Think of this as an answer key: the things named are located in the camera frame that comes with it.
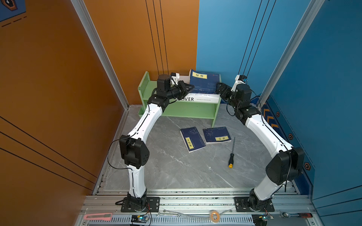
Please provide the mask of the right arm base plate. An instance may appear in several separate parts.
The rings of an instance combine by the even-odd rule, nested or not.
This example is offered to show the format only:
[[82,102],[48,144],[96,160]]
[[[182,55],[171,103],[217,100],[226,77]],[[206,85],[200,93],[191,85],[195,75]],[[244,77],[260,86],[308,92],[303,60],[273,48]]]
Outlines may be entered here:
[[275,208],[272,203],[272,198],[260,201],[257,198],[250,196],[241,196],[234,198],[234,204],[237,212],[274,212]]

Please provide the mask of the white La Dame book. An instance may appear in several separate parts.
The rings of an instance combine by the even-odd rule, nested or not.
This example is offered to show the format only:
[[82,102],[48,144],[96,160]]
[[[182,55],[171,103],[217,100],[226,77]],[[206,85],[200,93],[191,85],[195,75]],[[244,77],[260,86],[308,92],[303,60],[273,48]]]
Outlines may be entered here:
[[180,81],[183,81],[185,84],[192,84],[190,82],[190,76],[189,75],[180,75],[176,76],[176,83],[178,84]]

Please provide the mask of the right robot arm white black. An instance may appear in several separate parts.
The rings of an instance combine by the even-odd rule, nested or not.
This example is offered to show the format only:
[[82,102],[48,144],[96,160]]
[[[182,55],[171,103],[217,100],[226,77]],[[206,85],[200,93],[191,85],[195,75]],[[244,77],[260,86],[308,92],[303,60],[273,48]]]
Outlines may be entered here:
[[253,211],[263,211],[273,195],[289,181],[302,174],[304,151],[293,147],[267,123],[259,107],[251,104],[251,88],[238,81],[232,87],[217,83],[216,93],[234,109],[235,116],[264,144],[272,160],[265,168],[266,177],[249,193],[247,206]]

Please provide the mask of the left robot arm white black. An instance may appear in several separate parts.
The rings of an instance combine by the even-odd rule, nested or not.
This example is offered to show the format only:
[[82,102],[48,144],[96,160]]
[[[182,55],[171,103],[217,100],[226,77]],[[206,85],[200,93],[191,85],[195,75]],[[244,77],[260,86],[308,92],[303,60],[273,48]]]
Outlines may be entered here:
[[144,178],[144,167],[150,157],[146,146],[147,138],[158,118],[172,103],[171,100],[181,100],[194,89],[193,85],[180,80],[179,73],[162,74],[156,83],[157,87],[152,91],[141,119],[128,135],[122,135],[118,140],[130,181],[127,197],[122,203],[135,211],[143,211],[147,206]]

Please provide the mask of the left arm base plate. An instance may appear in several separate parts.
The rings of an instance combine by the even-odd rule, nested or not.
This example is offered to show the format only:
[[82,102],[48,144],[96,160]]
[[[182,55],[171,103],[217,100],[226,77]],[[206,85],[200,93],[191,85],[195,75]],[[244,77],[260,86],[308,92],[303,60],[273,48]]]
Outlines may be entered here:
[[135,198],[126,197],[123,199],[121,212],[158,212],[160,207],[159,197]]

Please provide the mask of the blue book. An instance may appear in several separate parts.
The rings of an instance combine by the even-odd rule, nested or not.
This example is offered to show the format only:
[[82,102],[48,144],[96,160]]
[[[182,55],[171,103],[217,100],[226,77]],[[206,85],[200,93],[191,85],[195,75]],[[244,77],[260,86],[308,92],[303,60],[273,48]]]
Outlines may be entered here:
[[220,74],[197,72],[193,69],[189,72],[189,83],[194,86],[191,93],[216,94],[216,86],[219,82]]
[[196,127],[181,129],[180,133],[189,153],[206,147],[206,144]]
[[231,141],[231,136],[226,127],[203,129],[207,144],[217,144]]

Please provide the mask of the white LOVER book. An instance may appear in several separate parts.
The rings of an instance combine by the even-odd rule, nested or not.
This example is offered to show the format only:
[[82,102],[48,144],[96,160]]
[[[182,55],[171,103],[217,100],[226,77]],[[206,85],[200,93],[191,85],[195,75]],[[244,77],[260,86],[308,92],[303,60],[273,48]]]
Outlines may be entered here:
[[217,94],[190,93],[180,101],[191,103],[217,104],[221,101],[221,98]]

